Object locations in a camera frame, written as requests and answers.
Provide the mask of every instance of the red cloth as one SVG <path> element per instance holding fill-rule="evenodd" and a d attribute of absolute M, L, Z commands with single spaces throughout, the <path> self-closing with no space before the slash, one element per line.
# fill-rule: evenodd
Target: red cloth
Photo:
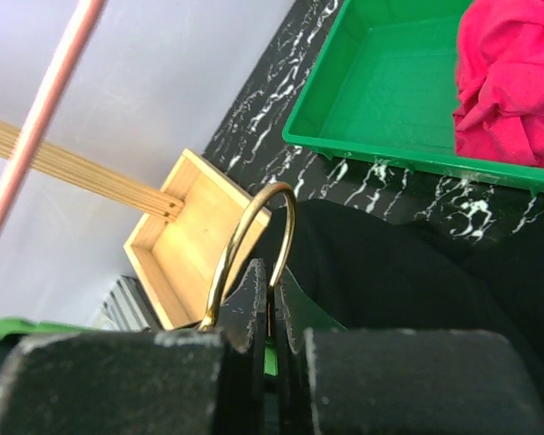
<path fill-rule="evenodd" d="M 458 52 L 457 154 L 544 168 L 544 0 L 476 0 Z"/>

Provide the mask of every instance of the wooden handle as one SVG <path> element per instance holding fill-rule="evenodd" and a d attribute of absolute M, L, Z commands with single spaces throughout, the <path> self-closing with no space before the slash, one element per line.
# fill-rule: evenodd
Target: wooden handle
<path fill-rule="evenodd" d="M 0 121 L 0 157 L 9 159 L 19 130 Z M 79 188 L 173 222 L 183 201 L 71 152 L 43 142 L 33 168 Z"/>

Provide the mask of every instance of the wooden tray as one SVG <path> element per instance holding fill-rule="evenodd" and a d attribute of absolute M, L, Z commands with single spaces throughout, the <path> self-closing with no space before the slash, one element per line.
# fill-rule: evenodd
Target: wooden tray
<path fill-rule="evenodd" d="M 216 263 L 251 196 L 202 157 L 184 150 L 161 191 L 183 200 L 174 222 L 143 215 L 125 251 L 161 326 L 200 320 Z M 226 290 L 269 221 L 261 211 L 241 245 Z"/>

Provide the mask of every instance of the gold metal hoop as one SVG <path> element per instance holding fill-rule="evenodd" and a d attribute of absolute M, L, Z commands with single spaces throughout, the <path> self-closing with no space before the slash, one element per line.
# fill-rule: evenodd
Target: gold metal hoop
<path fill-rule="evenodd" d="M 206 313 L 203 320 L 199 324 L 198 329 L 200 331 L 206 331 L 209 328 L 215 326 L 219 317 L 219 307 L 221 306 L 221 299 L 224 295 L 224 289 L 226 287 L 226 281 L 228 281 L 229 270 L 236 258 L 239 247 L 250 228 L 250 225 L 256 218 L 258 212 L 278 193 L 282 193 L 287 203 L 287 224 L 284 228 L 284 235 L 282 236 L 282 245 L 280 246 L 280 253 L 278 254 L 278 260 L 274 264 L 274 270 L 270 277 L 268 289 L 274 288 L 280 281 L 282 272 L 287 265 L 288 254 L 290 253 L 290 247 L 292 245 L 292 237 L 294 235 L 294 227 L 296 223 L 296 196 L 294 190 L 289 184 L 284 182 L 278 182 L 269 184 L 250 201 L 244 213 L 242 213 L 234 232 L 224 248 L 221 257 L 219 258 L 218 265 L 216 266 L 216 272 L 214 273 L 213 280 L 211 281 L 211 287 L 209 288 L 208 304 L 206 306 Z"/>

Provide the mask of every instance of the black marble surface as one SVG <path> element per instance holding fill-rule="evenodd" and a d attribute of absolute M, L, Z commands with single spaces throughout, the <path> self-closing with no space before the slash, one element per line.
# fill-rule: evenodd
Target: black marble surface
<path fill-rule="evenodd" d="M 395 224 L 426 218 L 444 234 L 473 244 L 489 244 L 543 216 L 544 195 L 384 164 L 329 161 L 282 140 L 342 3 L 296 0 L 204 157 L 251 194 L 281 180 L 299 200 L 326 198 Z"/>

